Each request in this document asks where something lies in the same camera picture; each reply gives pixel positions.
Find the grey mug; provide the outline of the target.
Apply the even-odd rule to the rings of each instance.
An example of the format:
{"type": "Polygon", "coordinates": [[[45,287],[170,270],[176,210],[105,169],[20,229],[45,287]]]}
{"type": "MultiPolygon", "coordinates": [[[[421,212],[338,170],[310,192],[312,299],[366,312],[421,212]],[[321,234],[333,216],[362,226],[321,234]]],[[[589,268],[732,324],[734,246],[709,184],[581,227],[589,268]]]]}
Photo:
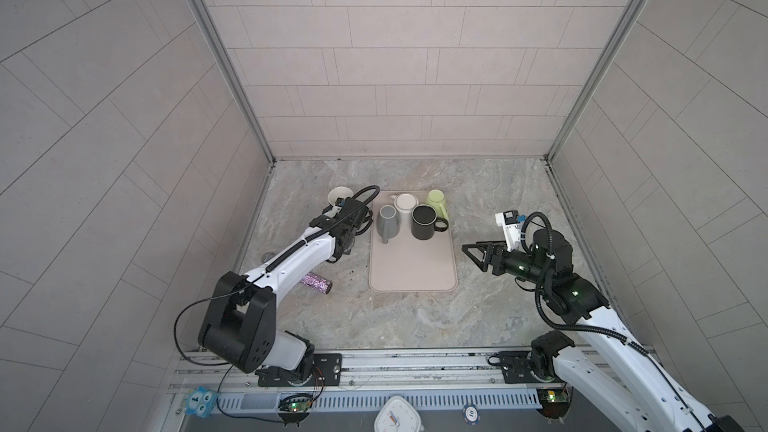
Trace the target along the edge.
{"type": "Polygon", "coordinates": [[[376,228],[383,244],[388,244],[399,234],[400,214],[393,205],[386,204],[379,209],[376,228]]]}

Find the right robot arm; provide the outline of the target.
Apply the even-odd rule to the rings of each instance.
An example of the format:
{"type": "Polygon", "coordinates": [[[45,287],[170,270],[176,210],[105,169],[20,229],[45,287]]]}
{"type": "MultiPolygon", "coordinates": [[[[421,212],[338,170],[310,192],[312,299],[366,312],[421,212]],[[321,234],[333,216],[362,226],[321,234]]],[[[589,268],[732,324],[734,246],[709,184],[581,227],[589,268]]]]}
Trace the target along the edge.
{"type": "Polygon", "coordinates": [[[501,241],[462,246],[483,272],[530,283],[550,332],[531,344],[533,375],[571,385],[622,431],[738,431],[679,384],[632,335],[608,299],[574,271],[573,247],[542,212],[498,213],[501,241]]]}

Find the dark green mug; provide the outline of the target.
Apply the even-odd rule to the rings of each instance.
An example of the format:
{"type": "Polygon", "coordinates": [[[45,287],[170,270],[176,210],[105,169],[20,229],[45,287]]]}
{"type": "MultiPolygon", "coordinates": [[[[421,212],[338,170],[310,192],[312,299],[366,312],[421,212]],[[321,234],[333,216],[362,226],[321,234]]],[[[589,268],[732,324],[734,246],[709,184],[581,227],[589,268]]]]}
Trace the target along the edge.
{"type": "Polygon", "coordinates": [[[345,200],[353,195],[354,192],[350,188],[346,186],[337,186],[328,193],[327,200],[331,206],[336,206],[339,200],[345,200]]]}

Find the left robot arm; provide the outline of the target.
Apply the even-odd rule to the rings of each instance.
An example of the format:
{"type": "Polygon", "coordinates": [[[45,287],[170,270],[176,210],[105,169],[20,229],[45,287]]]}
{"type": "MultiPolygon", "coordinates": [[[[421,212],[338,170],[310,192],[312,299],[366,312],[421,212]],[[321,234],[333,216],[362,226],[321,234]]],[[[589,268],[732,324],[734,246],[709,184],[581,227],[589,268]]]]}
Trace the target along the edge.
{"type": "Polygon", "coordinates": [[[338,198],[315,217],[303,234],[281,253],[243,275],[219,278],[197,342],[243,373],[291,384],[306,383],[314,372],[314,345],[277,330],[277,309],[291,289],[324,262],[348,255],[356,237],[373,223],[369,204],[380,193],[368,185],[338,198]]]}

